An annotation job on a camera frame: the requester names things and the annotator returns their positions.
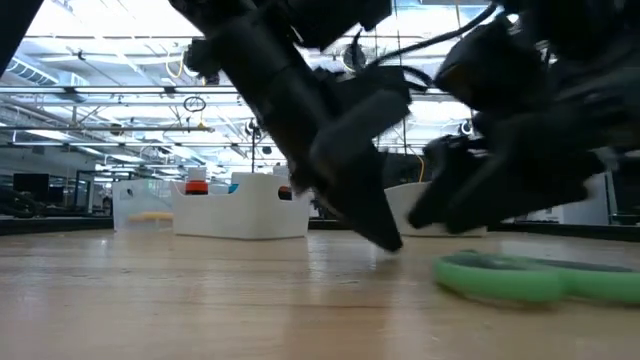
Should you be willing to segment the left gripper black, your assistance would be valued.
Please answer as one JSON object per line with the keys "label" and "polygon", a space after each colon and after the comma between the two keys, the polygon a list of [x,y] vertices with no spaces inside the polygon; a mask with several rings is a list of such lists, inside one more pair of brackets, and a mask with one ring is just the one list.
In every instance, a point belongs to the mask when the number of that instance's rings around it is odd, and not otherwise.
{"label": "left gripper black", "polygon": [[265,29],[227,29],[219,63],[287,159],[292,188],[322,193],[356,233],[388,252],[403,246],[373,143],[409,113],[400,66],[347,76],[311,68],[293,44]]}

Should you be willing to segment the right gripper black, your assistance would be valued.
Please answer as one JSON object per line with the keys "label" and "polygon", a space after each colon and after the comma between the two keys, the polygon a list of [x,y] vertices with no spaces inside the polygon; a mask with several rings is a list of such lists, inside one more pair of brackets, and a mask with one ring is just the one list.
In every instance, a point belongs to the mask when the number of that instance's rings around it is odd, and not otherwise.
{"label": "right gripper black", "polygon": [[590,150],[639,146],[639,23],[625,16],[497,18],[451,49],[435,83],[476,111],[490,156],[477,170],[479,140],[429,142],[415,229],[463,233],[585,200],[605,170]]}

